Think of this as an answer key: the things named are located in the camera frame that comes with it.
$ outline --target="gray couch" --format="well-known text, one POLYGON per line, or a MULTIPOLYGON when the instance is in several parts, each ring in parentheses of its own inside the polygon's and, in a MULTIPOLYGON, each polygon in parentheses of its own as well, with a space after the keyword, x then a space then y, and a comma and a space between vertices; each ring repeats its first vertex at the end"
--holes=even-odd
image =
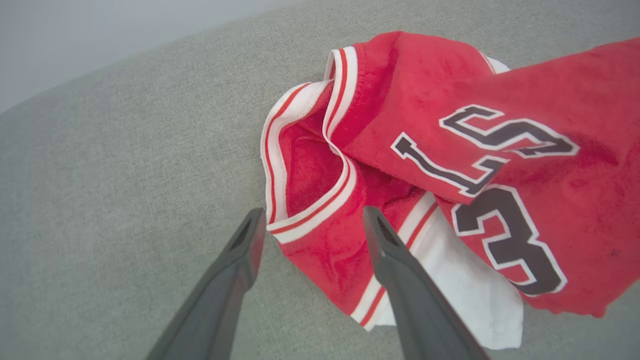
MULTIPOLYGON (((0 359, 142 359, 244 214, 258 140, 330 49, 405 30, 512 68, 640 36, 638 0, 306 3, 140 54, 0 115, 0 359)), ((494 359, 637 359, 640 286, 606 317, 525 309, 494 359)), ((268 236, 233 359, 400 359, 268 236)))

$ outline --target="number 3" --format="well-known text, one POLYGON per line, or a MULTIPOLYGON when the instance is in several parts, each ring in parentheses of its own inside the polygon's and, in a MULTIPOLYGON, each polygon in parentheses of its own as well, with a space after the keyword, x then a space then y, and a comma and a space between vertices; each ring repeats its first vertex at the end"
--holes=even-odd
POLYGON ((524 294, 535 296, 564 288, 566 277, 547 244, 538 241, 538 230, 514 188, 491 185, 471 204, 455 205, 451 215, 461 237, 484 234, 484 221, 489 218, 502 222, 502 234, 482 240, 484 251, 496 270, 522 267, 529 279, 511 282, 524 294))

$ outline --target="white outline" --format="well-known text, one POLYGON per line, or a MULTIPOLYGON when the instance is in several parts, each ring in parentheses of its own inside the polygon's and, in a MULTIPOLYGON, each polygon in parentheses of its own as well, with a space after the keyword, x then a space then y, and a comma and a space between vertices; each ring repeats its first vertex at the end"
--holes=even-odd
POLYGON ((469 189, 466 186, 463 186, 462 184, 459 184, 451 179, 449 179, 448 177, 444 177, 444 176, 440 176, 440 175, 436 175, 436 174, 432 174, 431 172, 428 172, 425 168, 422 167, 422 165, 420 164, 420 162, 418 161, 418 159, 414 158, 413 156, 410 156, 408 154, 402 154, 400 153, 397 149, 396 149, 396 145, 398 144, 398 142, 400 142, 400 140, 405 139, 407 141, 409 141, 411 143, 411 148, 413 150, 415 150, 415 152, 417 152, 420 156, 422 156, 422 158, 432 167, 437 168, 438 170, 442 171, 442 172, 448 172, 450 174, 454 174, 456 176, 460 176, 462 177, 464 180, 467 180, 470 183, 474 183, 474 184, 479 184, 481 183, 487 176, 489 176, 490 174, 492 174, 492 168, 488 168, 488 167, 484 167, 482 165, 480 165, 484 160, 494 160, 494 161, 498 161, 500 163, 506 164, 507 162, 509 162, 508 159, 504 159, 504 158, 500 158, 498 156, 492 156, 492 155, 485 155, 483 156, 480 160, 476 161, 475 163, 471 164, 472 167, 483 171, 484 174, 479 178, 479 179, 474 179, 472 177, 469 177, 465 174, 462 174, 461 172, 457 172, 455 170, 451 170, 448 168, 444 168, 441 167, 440 165, 434 163, 428 156, 426 156, 417 146, 416 142, 413 141, 413 139, 411 139, 409 137, 409 135, 407 135, 404 131, 402 133, 400 133, 400 135, 396 138, 396 140, 393 142, 393 144, 391 145, 391 149, 398 155, 400 156, 401 159, 406 160, 411 159, 416 165, 418 165, 418 168, 425 174, 427 174, 428 176, 434 177, 435 179, 439 179, 442 180, 448 184, 451 184, 457 188, 460 189, 460 191, 458 192, 461 195, 464 195, 466 197, 470 197, 470 198, 475 198, 478 194, 480 194, 482 192, 483 189, 480 189, 480 191, 478 191, 475 194, 471 194, 468 193, 469 189))
MULTIPOLYGON (((550 293, 557 293, 560 290, 562 290, 564 288, 564 286, 566 285, 566 283, 568 282, 567 278, 564 275, 562 269, 560 269, 560 266, 558 265, 558 263, 556 261, 556 258, 554 257, 553 253, 551 252, 551 249, 549 249, 549 246, 546 243, 538 240, 538 237, 540 236, 540 233, 538 232, 538 228, 536 227, 536 225, 533 223, 533 219, 529 215, 529 212, 527 211, 527 208, 524 206, 524 203, 522 202, 522 199, 520 198, 520 194, 518 194, 518 190, 516 190, 515 188, 512 188, 510 186, 499 185, 499 184, 493 184, 493 185, 487 186, 487 189, 490 189, 490 188, 500 188, 500 189, 506 190, 506 191, 508 191, 508 192, 510 192, 512 194, 513 198, 515 199, 516 203, 518 204, 518 207, 520 208, 520 212, 522 213, 522 217, 525 219, 525 221, 527 222, 527 225, 529 226, 529 229, 531 230, 531 236, 527 240, 527 243, 530 243, 531 245, 535 245, 535 246, 538 246, 538 247, 542 248, 542 250, 545 252, 545 255, 549 259, 549 262, 551 263, 551 265, 553 266, 554 270, 556 271, 556 274, 560 278, 560 283, 558 284, 558 286, 556 286, 556 288, 553 291, 550 291, 550 293)), ((505 240, 505 239, 508 239, 508 238, 511 237, 511 232, 509 231, 509 226, 504 221, 504 218, 499 213, 499 211, 498 210, 493 210, 493 211, 491 211, 491 212, 489 212, 489 213, 487 213, 487 214, 485 214, 485 215, 483 215, 483 216, 481 216, 479 218, 476 218, 477 225, 478 225, 477 230, 459 231, 458 230, 458 217, 456 215, 456 210, 458 210, 461 206, 462 206, 462 204, 456 204, 453 208, 451 208, 451 220, 452 220, 453 229, 456 232, 456 235, 458 235, 459 237, 463 237, 463 236, 484 234, 484 221, 488 220, 489 218, 492 218, 492 217, 498 217, 500 222, 502 222, 502 226, 504 228, 504 233, 502 233, 500 235, 496 235, 496 236, 492 236, 492 237, 489 237, 489 238, 482 239, 484 252, 486 253, 487 257, 489 258, 489 261, 491 261, 491 265, 496 270, 502 270, 502 269, 505 269, 505 268, 510 268, 512 266, 520 265, 522 267, 522 270, 524 270, 524 272, 529 277, 529 280, 523 281, 523 282, 515 282, 515 281, 511 281, 511 280, 509 280, 509 281, 511 281, 512 283, 517 284, 517 285, 528 285, 528 284, 533 284, 534 282, 536 282, 536 277, 533 275, 533 273, 531 272, 531 269, 529 269, 529 265, 527 265, 527 263, 524 261, 524 259, 519 259, 519 260, 516 260, 516 261, 509 261, 507 263, 498 264, 498 262, 496 262, 495 258, 493 257, 493 254, 491 253, 491 251, 489 251, 489 243, 492 243, 492 242, 495 242, 495 241, 505 240)), ((537 296, 537 295, 529 295, 529 294, 524 294, 524 295, 527 295, 529 297, 537 296)))
POLYGON ((454 112, 453 114, 450 114, 440 120, 438 120, 438 123, 440 124, 440 127, 442 127, 443 129, 449 130, 450 132, 461 136, 465 139, 467 139, 468 141, 472 142, 474 145, 476 145, 477 147, 481 148, 481 149, 486 149, 486 150, 494 150, 494 151, 501 151, 506 147, 509 147, 510 145, 513 145, 514 143, 517 143, 519 141, 522 140, 529 140, 537 145, 535 146, 530 146, 530 147, 521 147, 518 149, 511 149, 511 150, 507 150, 509 152, 514 152, 516 154, 518 154, 520 157, 525 158, 525 159, 532 159, 532 158, 542 158, 544 156, 573 156, 576 155, 578 153, 578 150, 580 150, 580 147, 578 145, 576 145, 573 141, 571 141, 569 138, 567 138, 564 135, 561 135, 559 133, 557 133, 556 131, 554 131, 553 129, 551 129, 550 127, 544 125, 544 124, 540 124, 537 121, 531 120, 531 119, 515 119, 515 120, 507 120, 503 123, 500 123, 496 126, 491 127, 488 130, 482 130, 479 129, 475 126, 471 126, 469 124, 467 124, 467 121, 470 119, 474 119, 474 118, 479 118, 479 119, 484 119, 484 120, 493 120, 496 119, 498 117, 502 117, 504 116, 504 113, 495 109, 491 109, 491 108, 487 108, 486 106, 482 106, 482 105, 476 105, 476 104, 471 104, 471 105, 467 105, 463 108, 460 108, 458 110, 456 110, 456 112, 454 112), (535 149, 537 147, 544 147, 544 146, 549 146, 549 145, 557 145, 554 142, 543 142, 540 139, 536 138, 535 136, 533 136, 530 133, 522 133, 514 138, 510 138, 509 140, 499 144, 499 145, 486 145, 485 143, 482 143, 480 141, 478 141, 477 139, 475 139, 472 136, 469 136, 465 133, 461 133, 460 131, 449 127, 447 125, 444 124, 444 122, 448 119, 450 119, 451 117, 455 116, 456 114, 459 113, 464 113, 465 111, 469 110, 469 108, 480 108, 482 110, 486 110, 489 112, 493 112, 493 115, 490 116, 483 116, 483 115, 478 115, 478 114, 471 114, 467 117, 462 118, 461 120, 457 121, 456 124, 459 124, 460 126, 464 127, 465 129, 468 129, 470 131, 473 131, 477 134, 483 135, 483 136, 489 136, 491 134, 493 134, 494 132, 498 131, 499 129, 502 129, 503 127, 510 125, 510 124, 517 124, 517 123, 522 123, 522 122, 526 122, 534 127, 537 127, 538 129, 546 132, 547 134, 549 134, 550 136, 560 139, 560 140, 564 140, 566 143, 568 143, 569 145, 571 145, 572 150, 569 152, 540 152, 540 153, 536 153, 534 155, 525 155, 522 154, 520 151, 518 150, 523 150, 523 149, 535 149))

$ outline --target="red stripe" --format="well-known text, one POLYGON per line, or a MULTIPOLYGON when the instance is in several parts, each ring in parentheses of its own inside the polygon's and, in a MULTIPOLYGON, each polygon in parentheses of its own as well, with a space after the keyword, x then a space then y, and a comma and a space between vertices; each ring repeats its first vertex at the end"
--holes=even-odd
POLYGON ((275 183, 273 181, 273 167, 271 166, 271 159, 269 158, 269 147, 267 146, 267 144, 269 143, 269 132, 271 132, 271 126, 273 125, 273 122, 282 116, 282 114, 287 110, 287 108, 289 107, 289 105, 291 105, 291 102, 293 101, 293 99, 296 97, 296 95, 302 91, 302 89, 304 89, 305 87, 309 86, 309 84, 304 84, 303 86, 295 89, 295 91, 293 93, 291 93, 291 95, 289 96, 289 98, 284 102, 284 104, 282 105, 282 107, 280 107, 280 109, 278 110, 278 112, 276 113, 276 115, 273 117, 273 119, 271 119, 271 122, 269 123, 269 126, 267 127, 267 133, 266 136, 264 137, 264 153, 266 155, 267 158, 267 166, 269 167, 269 175, 271 176, 271 208, 272 208, 272 212, 271 212, 271 218, 269 219, 269 223, 272 223, 275 221, 276 218, 276 188, 275 188, 275 183))
MULTIPOLYGON (((347 55, 344 52, 343 49, 340 49, 340 58, 342 59, 342 83, 340 84, 340 90, 338 92, 338 98, 335 101, 335 106, 333 107, 333 110, 331 112, 331 116, 329 116, 329 121, 327 123, 327 131, 329 129, 329 125, 331 125, 331 121, 333 121, 333 118, 335 116, 335 113, 338 111, 338 107, 340 106, 340 103, 342 102, 342 96, 344 95, 344 88, 345 88, 345 84, 347 81, 347 55)), ((351 167, 347 165, 347 178, 345 178, 344 183, 342 184, 342 186, 340 187, 340 189, 338 190, 338 192, 333 195, 331 197, 331 199, 329 199, 329 201, 325 202, 320 208, 317 208, 313 213, 309 214, 308 216, 306 216, 304 219, 299 220, 291 225, 287 225, 285 227, 281 227, 279 229, 274 229, 271 230, 271 234, 280 234, 280 233, 284 233, 287 230, 291 230, 295 227, 300 226, 301 224, 304 224, 305 222, 307 222, 309 219, 311 219, 312 217, 316 216, 320 211, 324 210, 327 206, 329 206, 329 204, 331 204, 338 196, 340 196, 340 194, 342 194, 342 191, 345 189, 345 187, 347 186, 347 183, 349 182, 349 176, 351 175, 351 167)), ((271 185, 271 193, 272 193, 272 199, 274 199, 274 188, 273 188, 273 183, 271 185)))
MULTIPOLYGON (((429 220, 429 218, 431 217, 433 212, 436 211, 437 208, 438 208, 438 203, 434 202, 433 205, 431 205, 431 207, 424 214, 422 219, 420 219, 420 222, 418 223, 418 226, 415 227, 415 229, 413 230, 413 233, 409 237, 409 241, 406 242, 406 247, 407 248, 409 248, 409 249, 411 248, 411 245, 413 245, 413 243, 415 242, 415 239, 418 237, 418 234, 422 230, 422 227, 424 226, 424 223, 426 223, 427 220, 429 220)), ((371 317, 373 316, 373 313, 375 312, 376 308, 378 307, 378 304, 380 303, 380 300, 382 299, 382 295, 385 294, 385 291, 386 290, 384 288, 382 288, 382 287, 378 290, 378 293, 376 294, 376 297, 373 299, 373 303, 371 303, 371 307, 369 308, 369 310, 367 311, 367 314, 364 316, 364 318, 360 322, 360 326, 367 325, 369 320, 371 320, 371 317)))
POLYGON ((329 127, 331 126, 333 117, 335 116, 335 113, 338 112, 338 108, 340 107, 340 103, 342 102, 342 95, 344 95, 344 88, 346 87, 347 83, 347 54, 344 52, 344 49, 340 49, 340 59, 342 59, 342 81, 340 83, 340 92, 338 93, 338 99, 336 100, 333 111, 331 112, 331 117, 329 117, 329 123, 326 125, 327 136, 329 135, 329 127))
POLYGON ((420 232, 420 230, 422 230, 424 223, 427 222, 427 220, 429 220, 429 218, 431 217, 431 214, 433 214, 433 212, 436 211, 437 208, 438 208, 438 203, 434 202, 433 205, 431 205, 431 207, 427 210, 427 213, 424 214, 422 219, 420 219, 418 226, 416 226, 415 229, 413 230, 413 234, 411 234, 411 236, 409 237, 409 241, 406 242, 406 247, 408 247, 409 249, 411 248, 411 246, 415 242, 415 239, 418 237, 418 233, 420 232))
POLYGON ((331 204, 335 198, 337 198, 338 196, 340 196, 340 194, 342 193, 342 191, 344 190, 344 188, 347 186, 347 183, 349 182, 349 176, 351 175, 351 167, 349 165, 347 165, 347 178, 344 181, 344 183, 342 184, 342 186, 340 187, 340 190, 338 190, 337 193, 335 193, 335 195, 333 195, 331 197, 331 199, 329 199, 329 201, 325 202, 321 207, 317 208, 313 213, 307 215, 304 219, 299 220, 291 225, 287 225, 285 227, 281 227, 279 229, 274 229, 271 230, 271 234, 280 234, 280 233, 284 233, 287 230, 291 230, 295 227, 300 226, 301 224, 304 224, 305 222, 307 222, 309 219, 311 219, 312 217, 316 216, 320 211, 324 210, 327 206, 329 206, 329 204, 331 204))
POLYGON ((371 317, 373 316, 373 312, 376 310, 376 307, 378 307, 378 304, 380 303, 380 300, 382 300, 382 295, 385 294, 385 289, 384 288, 380 288, 378 290, 378 293, 376 294, 376 297, 373 299, 373 303, 371 304, 371 307, 369 308, 369 311, 367 311, 367 314, 364 316, 364 319, 362 319, 362 321, 360 322, 360 326, 365 326, 367 325, 367 323, 369 322, 369 320, 371 320, 371 317))

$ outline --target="cloth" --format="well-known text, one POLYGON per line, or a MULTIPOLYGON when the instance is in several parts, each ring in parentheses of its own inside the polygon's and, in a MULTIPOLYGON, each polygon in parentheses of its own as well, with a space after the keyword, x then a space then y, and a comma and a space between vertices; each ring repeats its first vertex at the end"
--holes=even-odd
MULTIPOLYGON (((495 71, 492 64, 506 70, 460 42, 402 36, 406 46, 421 49, 417 59, 425 62, 419 66, 433 70, 434 85, 489 76, 495 71)), ((433 194, 353 161, 329 140, 355 104, 350 98, 362 91, 355 86, 359 74, 377 73, 375 60, 388 58, 379 52, 365 55, 363 62, 348 62, 356 61, 355 48, 332 52, 325 81, 292 88, 271 110, 261 140, 267 229, 338 308, 371 330, 376 324, 395 324, 388 296, 373 276, 362 227, 362 208, 377 206, 480 344, 519 347, 521 298, 454 234, 433 194)), ((367 86, 385 88, 375 82, 367 86)), ((371 103, 362 99, 360 104, 371 103)))
POLYGON ((481 61, 416 50, 417 36, 336 52, 354 54, 335 61, 354 95, 330 141, 435 193, 532 306, 603 316, 640 275, 640 38, 447 83, 481 61))

